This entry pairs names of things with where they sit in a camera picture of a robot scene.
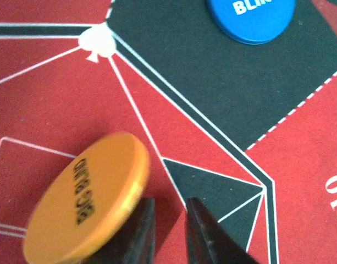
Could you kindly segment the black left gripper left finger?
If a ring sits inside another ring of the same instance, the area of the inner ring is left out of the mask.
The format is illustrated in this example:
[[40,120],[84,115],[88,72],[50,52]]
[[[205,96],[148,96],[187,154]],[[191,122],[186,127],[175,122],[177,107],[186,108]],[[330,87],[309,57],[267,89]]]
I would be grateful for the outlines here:
[[142,198],[115,236],[83,263],[153,263],[155,231],[155,201],[153,198]]

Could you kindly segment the orange big blind button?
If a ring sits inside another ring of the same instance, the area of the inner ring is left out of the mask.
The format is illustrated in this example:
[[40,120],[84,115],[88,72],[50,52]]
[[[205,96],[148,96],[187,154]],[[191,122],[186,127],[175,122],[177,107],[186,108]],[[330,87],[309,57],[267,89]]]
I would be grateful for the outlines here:
[[77,263],[102,247],[138,204],[150,173],[145,145],[107,135],[79,154],[49,186],[27,225],[27,263]]

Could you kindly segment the blue small blind button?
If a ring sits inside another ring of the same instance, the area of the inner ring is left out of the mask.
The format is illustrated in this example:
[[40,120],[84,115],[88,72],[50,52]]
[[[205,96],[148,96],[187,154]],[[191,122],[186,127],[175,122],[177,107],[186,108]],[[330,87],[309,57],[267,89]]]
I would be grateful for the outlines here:
[[295,0],[210,0],[206,3],[222,32],[248,45],[264,44],[282,34],[296,6]]

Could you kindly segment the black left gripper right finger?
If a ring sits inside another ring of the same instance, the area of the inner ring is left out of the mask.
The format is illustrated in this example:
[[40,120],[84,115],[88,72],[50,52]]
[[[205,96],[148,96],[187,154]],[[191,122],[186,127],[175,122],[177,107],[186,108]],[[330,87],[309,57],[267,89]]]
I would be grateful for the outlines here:
[[186,210],[188,263],[257,263],[228,236],[199,198],[187,199]]

